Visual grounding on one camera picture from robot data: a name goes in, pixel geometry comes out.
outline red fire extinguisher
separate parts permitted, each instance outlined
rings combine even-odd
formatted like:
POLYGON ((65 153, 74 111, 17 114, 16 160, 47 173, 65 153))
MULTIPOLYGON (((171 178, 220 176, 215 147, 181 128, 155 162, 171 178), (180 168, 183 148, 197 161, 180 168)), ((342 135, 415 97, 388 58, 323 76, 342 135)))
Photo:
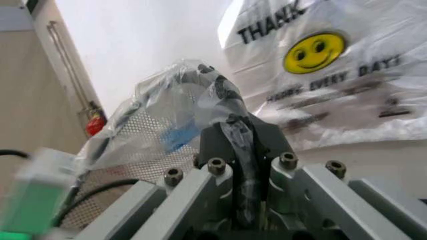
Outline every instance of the red fire extinguisher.
POLYGON ((86 124, 86 132, 90 136, 93 136, 103 129, 103 127, 107 123, 107 119, 104 115, 103 110, 98 107, 93 101, 91 101, 89 104, 91 107, 91 117, 89 122, 86 124))

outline smiley face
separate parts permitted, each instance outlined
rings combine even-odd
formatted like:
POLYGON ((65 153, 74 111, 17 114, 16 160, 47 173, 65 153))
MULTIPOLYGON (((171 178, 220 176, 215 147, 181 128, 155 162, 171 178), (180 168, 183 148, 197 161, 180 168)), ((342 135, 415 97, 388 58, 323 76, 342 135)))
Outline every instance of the smiley face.
POLYGON ((284 57, 284 69, 293 74, 308 74, 334 62, 345 50, 346 42, 337 33, 311 35, 297 42, 284 57))

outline plastic bag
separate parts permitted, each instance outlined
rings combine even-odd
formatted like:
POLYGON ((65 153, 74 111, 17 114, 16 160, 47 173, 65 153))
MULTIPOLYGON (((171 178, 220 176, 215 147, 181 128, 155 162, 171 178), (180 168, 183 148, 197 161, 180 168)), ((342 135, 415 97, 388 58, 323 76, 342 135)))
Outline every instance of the plastic bag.
MULTIPOLYGON (((78 154, 86 169, 140 163, 139 178, 157 179, 166 168, 193 163, 200 131, 215 123, 230 141, 242 169, 237 191, 237 218, 256 224, 260 180, 253 133, 243 119, 249 114, 239 90, 212 66, 182 60, 136 86, 125 101, 78 154)), ((128 171, 123 167, 114 171, 128 171)))
POLYGON ((218 36, 247 109, 295 150, 427 137, 427 2, 234 0, 218 36))

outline hex socket bolt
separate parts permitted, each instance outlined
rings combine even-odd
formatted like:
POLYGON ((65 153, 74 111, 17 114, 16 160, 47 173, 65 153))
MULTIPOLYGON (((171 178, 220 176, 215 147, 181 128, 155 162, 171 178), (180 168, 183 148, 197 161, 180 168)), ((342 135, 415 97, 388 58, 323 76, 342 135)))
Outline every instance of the hex socket bolt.
POLYGON ((171 167, 163 173, 164 182, 171 187, 178 185, 184 177, 184 173, 179 167, 171 167))
POLYGON ((207 161, 207 170, 213 175, 222 175, 226 171, 226 161, 220 157, 214 157, 207 161))
POLYGON ((346 165, 340 161, 327 161, 325 167, 339 179, 343 179, 346 176, 346 165))
POLYGON ((280 164, 287 170, 297 168, 298 158, 292 152, 282 152, 279 156, 280 164))

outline perforated metal panel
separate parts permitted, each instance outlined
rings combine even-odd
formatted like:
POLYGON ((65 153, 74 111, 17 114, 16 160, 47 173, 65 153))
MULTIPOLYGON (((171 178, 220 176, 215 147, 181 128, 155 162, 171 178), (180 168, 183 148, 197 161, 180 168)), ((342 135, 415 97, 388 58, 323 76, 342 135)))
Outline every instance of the perforated metal panel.
MULTIPOLYGON (((156 120, 150 117, 143 108, 133 113, 105 150, 108 152, 110 148, 117 148, 118 145, 128 143, 132 138, 132 144, 120 146, 120 151, 115 151, 116 153, 109 156, 109 158, 118 158, 118 162, 128 164, 91 171, 75 199, 98 186, 117 180, 137 178, 154 183, 169 167, 180 167, 184 172, 188 172, 193 167, 193 155, 198 151, 197 149, 186 144, 176 151, 167 153, 161 148, 160 133, 171 125, 167 118, 156 120)), ((86 200, 65 217, 61 227, 77 229, 86 226, 128 188, 129 186, 117 187, 86 200)))

